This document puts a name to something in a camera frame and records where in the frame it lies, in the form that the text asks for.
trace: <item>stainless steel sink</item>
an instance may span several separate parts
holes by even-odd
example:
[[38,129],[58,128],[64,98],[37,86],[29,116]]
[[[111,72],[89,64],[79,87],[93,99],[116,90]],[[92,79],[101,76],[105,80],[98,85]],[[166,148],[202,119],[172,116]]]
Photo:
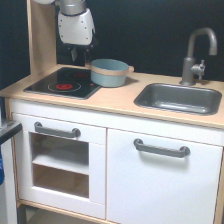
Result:
[[212,115],[218,112],[221,98],[222,94],[216,90],[151,84],[144,88],[134,103],[146,108]]

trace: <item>blue object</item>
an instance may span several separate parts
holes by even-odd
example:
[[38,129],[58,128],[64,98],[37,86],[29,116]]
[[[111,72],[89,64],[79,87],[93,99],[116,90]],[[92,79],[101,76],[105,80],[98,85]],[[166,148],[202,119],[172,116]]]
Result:
[[4,183],[4,180],[5,180],[5,174],[4,174],[3,159],[0,146],[0,185]]

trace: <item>faucet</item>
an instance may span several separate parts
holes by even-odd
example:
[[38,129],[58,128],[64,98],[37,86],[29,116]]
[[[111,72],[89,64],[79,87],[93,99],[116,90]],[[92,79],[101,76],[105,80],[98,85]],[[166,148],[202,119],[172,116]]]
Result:
[[194,75],[198,75],[199,79],[202,79],[204,75],[204,60],[201,61],[201,64],[194,64],[195,58],[193,57],[195,39],[199,35],[208,35],[210,41],[209,55],[217,55],[217,39],[213,30],[210,28],[195,30],[190,36],[187,57],[184,58],[182,80],[180,82],[183,86],[195,85]]

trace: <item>stovetop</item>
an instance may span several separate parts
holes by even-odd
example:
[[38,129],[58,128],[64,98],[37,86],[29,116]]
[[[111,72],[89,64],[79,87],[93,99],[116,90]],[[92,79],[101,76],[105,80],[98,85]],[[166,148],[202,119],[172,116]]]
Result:
[[88,99],[99,89],[100,86],[91,81],[90,70],[61,68],[24,89],[24,91],[76,99]]

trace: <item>cabinet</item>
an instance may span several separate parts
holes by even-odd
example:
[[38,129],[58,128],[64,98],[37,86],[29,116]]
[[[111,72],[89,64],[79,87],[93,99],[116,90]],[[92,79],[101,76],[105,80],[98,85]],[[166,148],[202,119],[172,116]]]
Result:
[[[136,150],[144,144],[184,158]],[[212,224],[222,147],[118,130],[108,131],[107,219],[123,224]]]
[[[15,136],[19,198],[104,219],[105,128],[13,118],[23,125]],[[69,136],[74,129],[80,135]]]
[[[15,137],[22,202],[97,223],[213,224],[222,130],[23,100],[11,109],[23,125]],[[74,129],[81,135],[56,136]],[[135,139],[190,155],[140,152]]]

